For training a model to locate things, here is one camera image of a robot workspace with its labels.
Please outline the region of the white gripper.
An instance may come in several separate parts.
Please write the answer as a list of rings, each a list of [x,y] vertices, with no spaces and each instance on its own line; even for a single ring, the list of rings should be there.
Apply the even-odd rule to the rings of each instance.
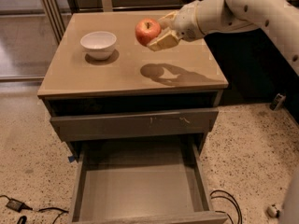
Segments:
[[[193,42],[203,38],[204,33],[198,24],[199,4],[198,0],[193,1],[179,11],[172,11],[161,17],[158,22],[163,31],[147,47],[152,51],[159,51],[177,46],[179,39]]]

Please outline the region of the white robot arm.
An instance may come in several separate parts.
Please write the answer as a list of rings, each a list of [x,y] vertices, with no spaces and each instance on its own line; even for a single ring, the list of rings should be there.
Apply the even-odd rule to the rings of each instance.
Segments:
[[[212,33],[260,29],[299,75],[299,8],[287,0],[195,0],[158,22],[163,30],[147,43],[153,51]]]

